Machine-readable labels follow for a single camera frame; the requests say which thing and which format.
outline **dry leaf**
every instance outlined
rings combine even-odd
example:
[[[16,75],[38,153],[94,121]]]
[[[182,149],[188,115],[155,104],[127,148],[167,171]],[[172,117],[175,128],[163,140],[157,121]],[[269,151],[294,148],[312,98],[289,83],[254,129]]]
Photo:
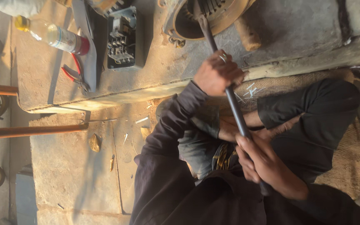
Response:
[[[141,127],[141,134],[143,136],[143,140],[145,141],[147,136],[151,134],[151,128]]]
[[[93,134],[91,138],[88,140],[88,144],[90,145],[91,150],[94,152],[100,152],[100,141],[97,138],[96,134]]]
[[[109,172],[112,172],[112,170],[113,170],[113,159],[110,159]]]

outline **debris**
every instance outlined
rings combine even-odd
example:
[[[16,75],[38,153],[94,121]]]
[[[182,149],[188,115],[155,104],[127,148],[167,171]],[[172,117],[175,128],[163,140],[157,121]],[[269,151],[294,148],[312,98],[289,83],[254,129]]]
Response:
[[[248,86],[248,87],[247,87],[247,90],[250,89],[254,84],[255,84],[255,82],[254,82],[253,84],[251,84],[250,86]]]
[[[109,172],[112,172],[113,170],[113,160],[115,159],[115,155],[112,155],[112,158],[110,159],[110,167],[109,167]]]
[[[105,122],[109,122],[109,121],[116,121],[117,119],[105,119],[105,120],[88,120],[87,123],[91,123],[91,122],[102,122],[103,124],[105,124]],[[86,121],[83,119],[79,119],[80,124],[85,123]]]
[[[151,128],[141,127],[140,129],[141,129],[141,134],[143,136],[143,141],[145,141],[147,136],[151,134]]]
[[[90,145],[91,150],[93,150],[94,152],[100,152],[101,143],[97,138],[96,134],[93,134],[91,136],[91,138],[88,140],[88,144]]]
[[[142,121],[145,121],[145,120],[148,120],[148,116],[147,116],[147,117],[145,117],[144,119],[137,120],[137,121],[136,121],[136,124],[137,124],[137,123],[139,123],[139,122],[141,123]]]
[[[126,140],[127,140],[127,136],[128,136],[128,134],[126,134],[125,136],[124,136],[124,142],[123,142],[123,145],[124,145],[124,143],[126,142]]]
[[[138,155],[138,153],[137,153],[137,151],[136,151],[136,147],[134,147],[134,140],[133,140],[133,138],[131,138],[131,142],[133,143],[133,149],[134,149],[134,151],[136,152],[136,155]]]
[[[238,96],[237,93],[234,92],[234,95],[236,95],[236,96],[240,99],[240,101],[244,102],[244,100],[243,100],[240,96]]]

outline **ring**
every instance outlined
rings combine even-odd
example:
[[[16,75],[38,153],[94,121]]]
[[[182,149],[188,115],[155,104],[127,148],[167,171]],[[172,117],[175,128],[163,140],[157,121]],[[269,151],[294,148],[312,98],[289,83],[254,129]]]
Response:
[[[219,57],[223,60],[224,63],[227,63],[227,55],[226,54],[222,54]]]

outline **plastic bottle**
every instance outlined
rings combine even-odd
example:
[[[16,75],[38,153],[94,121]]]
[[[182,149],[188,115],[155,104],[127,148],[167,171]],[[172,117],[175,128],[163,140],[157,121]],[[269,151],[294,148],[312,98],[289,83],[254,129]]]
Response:
[[[37,41],[45,42],[49,46],[70,53],[85,55],[90,48],[87,38],[76,35],[43,19],[29,20],[24,16],[18,16],[15,20],[15,27],[24,32],[30,32],[31,36]]]

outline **wooden handle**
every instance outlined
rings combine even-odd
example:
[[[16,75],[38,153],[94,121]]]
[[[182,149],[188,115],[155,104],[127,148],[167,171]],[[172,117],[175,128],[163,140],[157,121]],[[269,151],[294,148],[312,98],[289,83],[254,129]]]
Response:
[[[248,25],[248,21],[245,17],[240,16],[234,22],[234,25],[236,26],[245,50],[252,52],[262,45],[259,35]]]

